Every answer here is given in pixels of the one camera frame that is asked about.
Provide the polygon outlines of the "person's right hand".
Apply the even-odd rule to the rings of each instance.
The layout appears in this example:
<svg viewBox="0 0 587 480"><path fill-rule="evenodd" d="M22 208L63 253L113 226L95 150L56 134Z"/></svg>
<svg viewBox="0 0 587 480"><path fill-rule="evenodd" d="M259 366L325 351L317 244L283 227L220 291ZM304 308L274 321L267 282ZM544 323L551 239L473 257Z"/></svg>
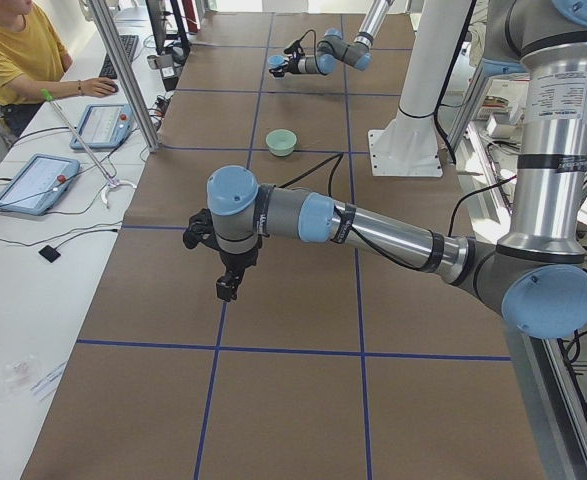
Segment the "person's right hand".
<svg viewBox="0 0 587 480"><path fill-rule="evenodd" d="M115 81L106 77L89 78L79 80L78 88L82 96L103 98L115 94L108 85L111 82Z"/></svg>

